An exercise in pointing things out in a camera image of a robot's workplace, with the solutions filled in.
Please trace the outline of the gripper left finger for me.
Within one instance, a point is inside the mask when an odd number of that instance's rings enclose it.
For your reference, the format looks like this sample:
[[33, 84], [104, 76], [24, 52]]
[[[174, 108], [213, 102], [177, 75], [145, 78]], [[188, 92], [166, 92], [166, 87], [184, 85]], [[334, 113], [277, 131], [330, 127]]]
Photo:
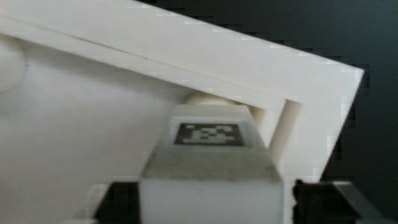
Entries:
[[142, 224], [136, 182], [110, 183], [92, 218], [95, 224]]

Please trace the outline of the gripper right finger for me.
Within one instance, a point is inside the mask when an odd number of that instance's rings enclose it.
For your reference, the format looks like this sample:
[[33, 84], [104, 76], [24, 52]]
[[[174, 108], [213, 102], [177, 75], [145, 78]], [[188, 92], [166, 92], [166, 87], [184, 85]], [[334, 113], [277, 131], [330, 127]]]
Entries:
[[376, 209], [350, 182], [293, 186], [293, 224], [376, 224]]

